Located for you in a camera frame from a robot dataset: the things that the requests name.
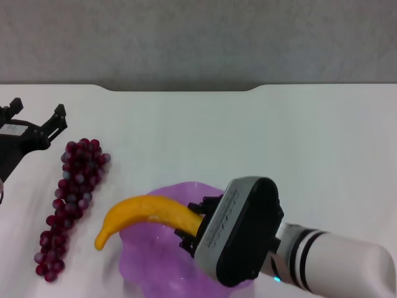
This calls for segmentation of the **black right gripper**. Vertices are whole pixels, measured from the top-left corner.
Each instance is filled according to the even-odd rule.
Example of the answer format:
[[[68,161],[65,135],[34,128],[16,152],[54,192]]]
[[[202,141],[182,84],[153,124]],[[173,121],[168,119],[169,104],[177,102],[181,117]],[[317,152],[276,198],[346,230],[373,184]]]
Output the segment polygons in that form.
[[[175,229],[174,234],[181,238],[181,242],[179,243],[179,247],[184,249],[188,254],[194,258],[197,246],[200,240],[205,233],[208,224],[211,221],[211,216],[215,213],[218,204],[222,199],[222,195],[210,197],[203,197],[202,201],[198,204],[190,202],[188,204],[188,209],[194,212],[195,214],[204,216],[198,230],[196,236],[193,236],[183,230]]]

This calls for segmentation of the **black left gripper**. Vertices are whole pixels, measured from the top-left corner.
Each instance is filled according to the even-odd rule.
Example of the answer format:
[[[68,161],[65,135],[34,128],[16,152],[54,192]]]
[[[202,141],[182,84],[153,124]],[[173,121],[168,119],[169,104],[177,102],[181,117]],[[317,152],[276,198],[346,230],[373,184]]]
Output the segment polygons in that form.
[[[0,108],[1,122],[10,121],[24,108],[21,98],[14,98]],[[1,126],[1,180],[6,180],[30,152],[46,150],[68,127],[66,110],[58,104],[53,115],[41,127],[23,120],[11,120]]]

